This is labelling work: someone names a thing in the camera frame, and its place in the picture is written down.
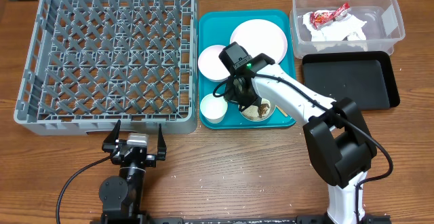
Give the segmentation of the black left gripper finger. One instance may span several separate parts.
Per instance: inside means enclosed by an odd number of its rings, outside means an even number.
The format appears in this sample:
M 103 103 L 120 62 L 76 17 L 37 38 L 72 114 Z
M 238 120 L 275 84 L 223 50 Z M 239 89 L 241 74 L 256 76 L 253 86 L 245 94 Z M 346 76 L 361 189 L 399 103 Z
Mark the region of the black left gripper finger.
M 102 150 L 105 153 L 112 153 L 117 148 L 117 139 L 119 138 L 119 132 L 121 127 L 121 120 L 118 119 L 115 127 L 108 134 L 108 136 L 103 140 Z
M 158 140 L 157 140 L 157 156 L 156 160 L 165 161 L 167 154 L 167 146 L 163 137 L 162 126 L 159 124 Z

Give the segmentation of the white rice pile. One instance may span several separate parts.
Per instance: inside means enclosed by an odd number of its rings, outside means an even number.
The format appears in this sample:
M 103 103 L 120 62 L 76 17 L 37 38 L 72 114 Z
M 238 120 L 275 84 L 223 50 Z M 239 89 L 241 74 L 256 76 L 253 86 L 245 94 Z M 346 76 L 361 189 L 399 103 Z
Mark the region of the white rice pile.
M 244 110 L 241 114 L 248 120 L 251 121 L 262 121 L 264 119 L 266 119 L 267 117 L 264 118 L 259 118 L 258 117 L 258 108 L 255 105 L 252 105 L 250 107 L 248 107 L 246 110 Z

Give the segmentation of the brown food scrap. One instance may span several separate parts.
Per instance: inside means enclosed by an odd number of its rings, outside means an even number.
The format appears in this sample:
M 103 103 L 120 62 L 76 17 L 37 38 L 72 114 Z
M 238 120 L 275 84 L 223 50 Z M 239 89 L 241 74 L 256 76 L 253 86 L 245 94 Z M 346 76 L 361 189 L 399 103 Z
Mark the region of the brown food scrap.
M 268 103 L 261 104 L 258 108 L 258 117 L 259 118 L 267 117 L 270 112 L 270 109 L 271 107 Z

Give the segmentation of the white plastic cup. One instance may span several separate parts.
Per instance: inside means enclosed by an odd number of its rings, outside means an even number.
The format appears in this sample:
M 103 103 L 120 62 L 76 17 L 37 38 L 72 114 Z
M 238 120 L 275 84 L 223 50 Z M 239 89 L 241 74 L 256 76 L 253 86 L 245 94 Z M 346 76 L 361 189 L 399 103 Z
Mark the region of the white plastic cup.
M 201 114 L 212 124 L 218 124 L 226 115 L 228 102 L 223 97 L 215 97 L 213 94 L 206 95 L 200 102 Z

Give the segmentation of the grey small bowl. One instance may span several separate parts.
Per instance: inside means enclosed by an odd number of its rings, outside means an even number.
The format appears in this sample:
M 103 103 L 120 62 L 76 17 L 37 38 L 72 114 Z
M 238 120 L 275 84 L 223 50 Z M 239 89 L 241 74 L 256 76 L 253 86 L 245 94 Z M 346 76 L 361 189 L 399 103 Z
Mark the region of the grey small bowl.
M 269 100 L 262 98 L 260 104 L 251 105 L 241 112 L 241 114 L 248 120 L 253 122 L 261 122 L 268 119 L 275 110 L 275 105 Z

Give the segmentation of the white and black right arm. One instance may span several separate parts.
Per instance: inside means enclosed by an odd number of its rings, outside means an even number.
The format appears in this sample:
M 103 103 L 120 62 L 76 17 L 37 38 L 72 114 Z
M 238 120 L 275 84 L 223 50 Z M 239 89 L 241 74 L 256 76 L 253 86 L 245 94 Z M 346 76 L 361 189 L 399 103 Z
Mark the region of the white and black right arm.
M 269 56 L 250 56 L 235 42 L 218 57 L 230 73 L 222 97 L 240 111 L 265 98 L 302 126 L 311 165 L 328 184 L 328 219 L 361 221 L 362 186 L 377 149 L 355 102 L 322 96 L 290 77 Z

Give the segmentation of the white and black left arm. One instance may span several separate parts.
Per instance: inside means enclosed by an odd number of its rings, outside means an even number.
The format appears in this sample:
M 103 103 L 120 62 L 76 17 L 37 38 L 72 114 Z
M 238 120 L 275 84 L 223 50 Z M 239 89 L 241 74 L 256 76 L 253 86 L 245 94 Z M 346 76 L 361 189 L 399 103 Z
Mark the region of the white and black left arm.
M 166 159 L 167 146 L 161 125 L 158 125 L 156 154 L 148 152 L 147 134 L 131 133 L 127 139 L 120 139 L 120 127 L 121 122 L 117 122 L 102 144 L 102 150 L 110 154 L 111 163 L 119 166 L 119 174 L 105 179 L 99 188 L 100 222 L 152 223 L 140 205 L 146 169 Z

